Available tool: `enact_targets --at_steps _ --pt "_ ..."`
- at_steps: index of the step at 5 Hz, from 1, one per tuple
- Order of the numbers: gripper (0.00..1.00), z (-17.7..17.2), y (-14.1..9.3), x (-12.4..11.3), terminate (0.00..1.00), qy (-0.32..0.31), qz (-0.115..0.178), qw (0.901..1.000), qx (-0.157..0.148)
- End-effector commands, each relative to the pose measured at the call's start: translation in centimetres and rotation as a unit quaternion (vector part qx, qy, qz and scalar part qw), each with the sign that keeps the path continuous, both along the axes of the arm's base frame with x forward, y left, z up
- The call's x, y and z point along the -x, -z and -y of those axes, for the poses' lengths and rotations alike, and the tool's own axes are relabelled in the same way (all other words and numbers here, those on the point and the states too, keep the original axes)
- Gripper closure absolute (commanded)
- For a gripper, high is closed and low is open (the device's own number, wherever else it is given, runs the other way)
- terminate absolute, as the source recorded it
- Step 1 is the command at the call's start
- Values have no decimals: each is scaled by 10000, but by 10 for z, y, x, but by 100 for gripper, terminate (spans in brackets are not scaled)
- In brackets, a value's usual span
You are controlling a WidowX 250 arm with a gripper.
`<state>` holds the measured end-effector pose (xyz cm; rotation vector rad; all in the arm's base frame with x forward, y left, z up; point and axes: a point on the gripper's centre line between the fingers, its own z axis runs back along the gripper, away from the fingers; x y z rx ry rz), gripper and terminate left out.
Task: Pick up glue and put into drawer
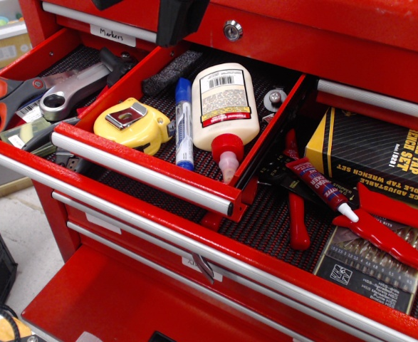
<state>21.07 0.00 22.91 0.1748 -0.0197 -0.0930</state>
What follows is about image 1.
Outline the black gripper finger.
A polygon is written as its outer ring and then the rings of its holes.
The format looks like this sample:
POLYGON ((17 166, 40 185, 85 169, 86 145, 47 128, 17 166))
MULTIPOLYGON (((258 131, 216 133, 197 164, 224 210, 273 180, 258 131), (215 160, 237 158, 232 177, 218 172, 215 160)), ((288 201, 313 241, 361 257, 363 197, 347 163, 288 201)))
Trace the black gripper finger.
POLYGON ((209 0, 164 0, 160 2, 156 44, 175 46, 197 32, 209 0))

